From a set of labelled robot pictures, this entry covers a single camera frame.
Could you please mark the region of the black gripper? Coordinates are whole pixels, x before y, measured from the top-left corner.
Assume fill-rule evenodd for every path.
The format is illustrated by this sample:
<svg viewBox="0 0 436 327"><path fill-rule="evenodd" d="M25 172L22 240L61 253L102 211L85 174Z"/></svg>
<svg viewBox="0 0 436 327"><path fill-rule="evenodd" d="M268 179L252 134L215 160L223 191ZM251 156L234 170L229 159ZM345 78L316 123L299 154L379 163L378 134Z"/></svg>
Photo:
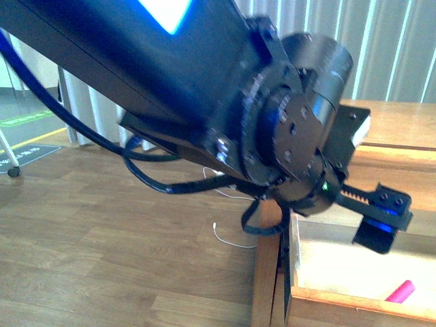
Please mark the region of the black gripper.
<svg viewBox="0 0 436 327"><path fill-rule="evenodd" d="M314 159L301 180L289 178L272 186L266 197L304 217L324 212L337 201L338 205L362 215L353 244L385 255L397 234L406 231L411 222L412 198L382 184L373 191L344 185L348 176L344 165Z"/></svg>

